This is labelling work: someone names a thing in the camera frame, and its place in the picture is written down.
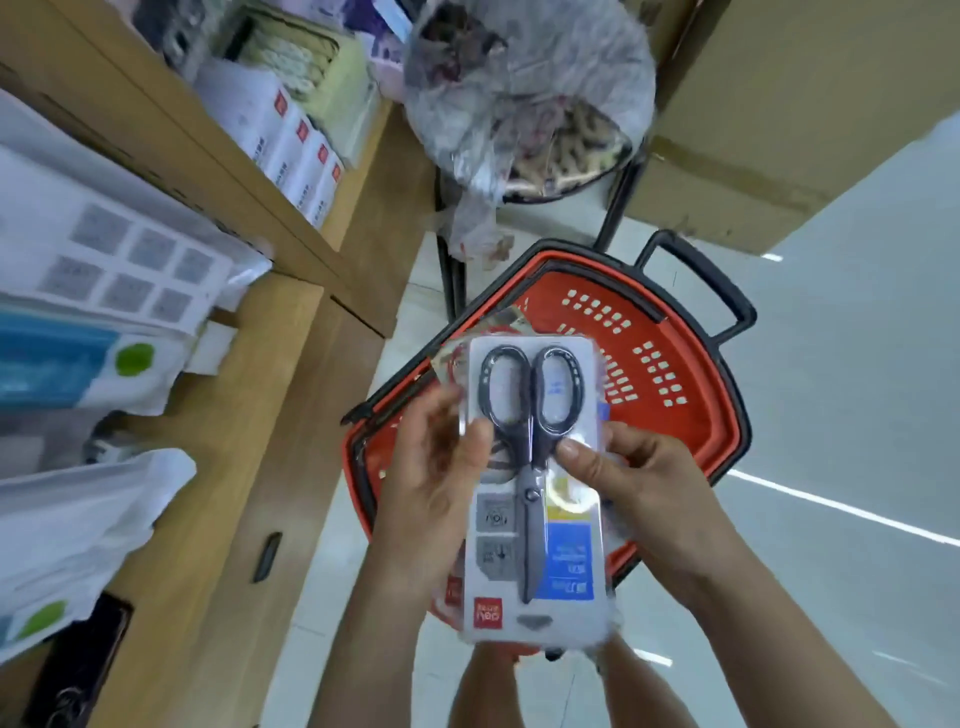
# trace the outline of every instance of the deli logo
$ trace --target deli logo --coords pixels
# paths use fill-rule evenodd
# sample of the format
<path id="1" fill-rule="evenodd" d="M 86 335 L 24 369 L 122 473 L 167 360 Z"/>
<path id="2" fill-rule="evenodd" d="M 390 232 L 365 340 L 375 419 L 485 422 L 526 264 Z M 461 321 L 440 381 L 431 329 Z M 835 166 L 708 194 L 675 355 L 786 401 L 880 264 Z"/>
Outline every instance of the deli logo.
<path id="1" fill-rule="evenodd" d="M 448 576 L 446 578 L 444 604 L 448 607 L 462 607 L 464 605 L 464 580 L 459 576 Z"/>
<path id="2" fill-rule="evenodd" d="M 489 596 L 473 599 L 473 629 L 503 629 L 503 600 Z"/>

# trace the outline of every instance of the clear plastic bag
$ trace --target clear plastic bag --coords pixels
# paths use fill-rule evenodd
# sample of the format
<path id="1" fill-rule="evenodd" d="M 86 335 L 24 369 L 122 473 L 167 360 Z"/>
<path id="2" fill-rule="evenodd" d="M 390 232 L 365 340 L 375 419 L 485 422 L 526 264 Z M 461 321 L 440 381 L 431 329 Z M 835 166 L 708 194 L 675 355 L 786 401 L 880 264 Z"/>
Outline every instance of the clear plastic bag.
<path id="1" fill-rule="evenodd" d="M 654 112 L 656 65 L 616 0 L 433 0 L 404 62 L 427 155 L 464 189 L 449 240 L 495 245 L 496 207 L 555 199 L 623 164 Z"/>

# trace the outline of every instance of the cardboard box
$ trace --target cardboard box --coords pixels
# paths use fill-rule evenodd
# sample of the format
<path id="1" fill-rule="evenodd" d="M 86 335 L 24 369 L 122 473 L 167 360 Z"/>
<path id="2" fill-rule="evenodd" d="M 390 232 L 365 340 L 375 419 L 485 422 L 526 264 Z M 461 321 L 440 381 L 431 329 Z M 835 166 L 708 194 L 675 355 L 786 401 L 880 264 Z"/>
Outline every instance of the cardboard box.
<path id="1" fill-rule="evenodd" d="M 960 108 L 960 4 L 704 0 L 627 214 L 762 254 Z"/>
<path id="2" fill-rule="evenodd" d="M 200 69 L 194 89 L 214 121 L 266 169 L 294 106 L 276 74 L 211 59 Z"/>

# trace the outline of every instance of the shopping basket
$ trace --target shopping basket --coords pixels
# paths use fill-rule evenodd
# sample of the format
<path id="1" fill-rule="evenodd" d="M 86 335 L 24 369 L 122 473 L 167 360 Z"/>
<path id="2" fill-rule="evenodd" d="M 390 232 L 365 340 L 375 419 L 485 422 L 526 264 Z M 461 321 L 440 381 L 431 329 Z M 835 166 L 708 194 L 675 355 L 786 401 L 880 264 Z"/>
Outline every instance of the shopping basket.
<path id="1" fill-rule="evenodd" d="M 736 321 L 708 336 L 669 293 L 644 275 L 662 248 L 696 273 Z M 437 382 L 430 360 L 491 313 L 516 304 L 538 333 L 581 334 L 606 360 L 610 419 L 673 435 L 690 448 L 710 484 L 750 447 L 750 422 L 719 347 L 756 322 L 747 298 L 702 253 L 673 231 L 657 231 L 634 265 L 561 240 L 541 240 L 437 334 L 367 401 L 343 419 L 344 470 L 368 536 L 393 456 L 404 407 Z M 607 559 L 616 586 L 636 566 L 626 544 Z"/>

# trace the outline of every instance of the hand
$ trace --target hand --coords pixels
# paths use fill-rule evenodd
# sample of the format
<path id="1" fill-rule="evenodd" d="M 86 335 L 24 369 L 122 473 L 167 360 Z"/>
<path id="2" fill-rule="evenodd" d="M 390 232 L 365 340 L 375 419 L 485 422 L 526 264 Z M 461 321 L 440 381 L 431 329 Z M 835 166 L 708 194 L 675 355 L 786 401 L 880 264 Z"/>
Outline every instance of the hand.
<path id="1" fill-rule="evenodd" d="M 487 468 L 493 426 L 474 420 L 458 435 L 461 391 L 437 387 L 414 400 L 396 431 L 368 560 L 396 592 L 427 601 L 467 535 L 473 489 Z"/>
<path id="2" fill-rule="evenodd" d="M 557 462 L 613 502 L 640 558 L 674 598 L 694 609 L 704 587 L 735 569 L 749 548 L 682 442 L 623 423 L 607 423 L 604 434 L 608 450 L 629 465 L 569 439 L 557 446 Z"/>

